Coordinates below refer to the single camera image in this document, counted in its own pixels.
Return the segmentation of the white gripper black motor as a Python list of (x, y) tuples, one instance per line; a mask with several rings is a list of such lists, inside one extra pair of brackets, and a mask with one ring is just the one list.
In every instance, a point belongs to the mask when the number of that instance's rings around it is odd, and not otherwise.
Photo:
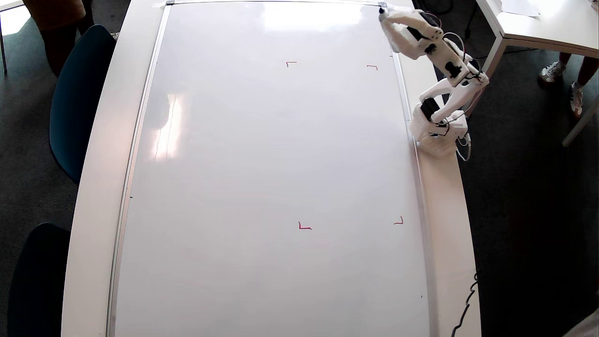
[(392, 51), (418, 59), (425, 49), (443, 35), (440, 27), (425, 18), (423, 11), (394, 9), (383, 11), (383, 32)]

